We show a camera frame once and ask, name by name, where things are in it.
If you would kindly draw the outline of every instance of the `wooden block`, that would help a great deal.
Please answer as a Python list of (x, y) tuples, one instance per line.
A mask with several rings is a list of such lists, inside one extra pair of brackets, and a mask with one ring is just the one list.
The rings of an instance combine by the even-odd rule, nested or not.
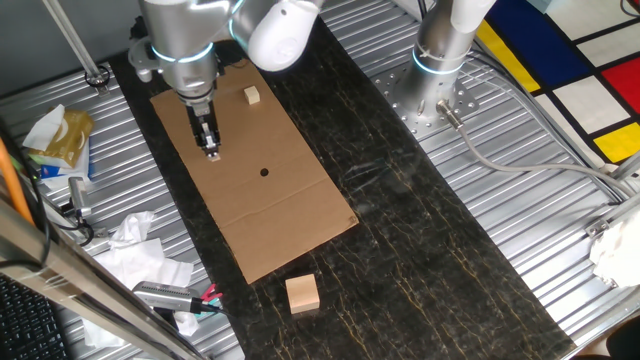
[(255, 86), (244, 89), (244, 97), (249, 102), (249, 105), (260, 102), (260, 93), (258, 93), (258, 89)]
[(320, 307), (320, 296), (313, 274), (288, 279), (285, 284), (292, 314)]

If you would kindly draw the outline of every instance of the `black marble surface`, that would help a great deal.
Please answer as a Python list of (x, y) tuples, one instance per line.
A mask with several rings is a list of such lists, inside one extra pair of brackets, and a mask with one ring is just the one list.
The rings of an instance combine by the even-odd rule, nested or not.
[[(263, 76), (360, 225), (251, 285), (149, 102), (167, 86), (141, 83), (125, 55), (110, 63), (247, 358), (553, 359), (573, 347), (321, 21), (297, 64)], [(320, 310), (294, 318), (284, 281), (309, 273)]]

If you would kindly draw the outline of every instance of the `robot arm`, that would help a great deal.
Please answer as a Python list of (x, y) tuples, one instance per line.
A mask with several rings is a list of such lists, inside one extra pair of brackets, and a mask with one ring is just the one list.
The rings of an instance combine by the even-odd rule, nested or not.
[(302, 55), (324, 2), (139, 1), (149, 37), (132, 45), (129, 61), (142, 81), (150, 81), (155, 70), (176, 90), (187, 106), (197, 145), (212, 160), (220, 146), (212, 102), (220, 75), (214, 43), (236, 40), (257, 67), (284, 70)]

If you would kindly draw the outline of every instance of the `yellow packaging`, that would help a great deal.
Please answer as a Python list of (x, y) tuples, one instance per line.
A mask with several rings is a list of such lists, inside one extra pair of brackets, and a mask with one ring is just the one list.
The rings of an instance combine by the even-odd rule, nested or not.
[(60, 128), (45, 151), (31, 149), (29, 156), (40, 165), (71, 169), (89, 142), (93, 119), (86, 111), (65, 109)]

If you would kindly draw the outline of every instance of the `white cloth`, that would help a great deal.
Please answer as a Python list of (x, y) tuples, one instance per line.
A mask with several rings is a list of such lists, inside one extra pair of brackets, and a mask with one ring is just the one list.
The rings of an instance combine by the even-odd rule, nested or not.
[(129, 214), (111, 236), (111, 249), (122, 248), (147, 240), (147, 232), (153, 221), (153, 212)]
[[(109, 241), (112, 249), (96, 255), (94, 259), (129, 289), (133, 289), (141, 281), (188, 286), (193, 264), (165, 259), (160, 239), (144, 241), (152, 219), (152, 212), (127, 216)], [(199, 328), (194, 314), (177, 312), (175, 319), (178, 330), (185, 336), (191, 336)], [(90, 321), (82, 321), (87, 346), (125, 344), (124, 340)]]
[(593, 273), (619, 287), (640, 285), (640, 211), (604, 232), (591, 247)]
[(22, 146), (41, 151), (47, 150), (53, 136), (60, 129), (63, 117), (64, 106), (58, 105), (33, 125), (27, 137), (24, 138)]

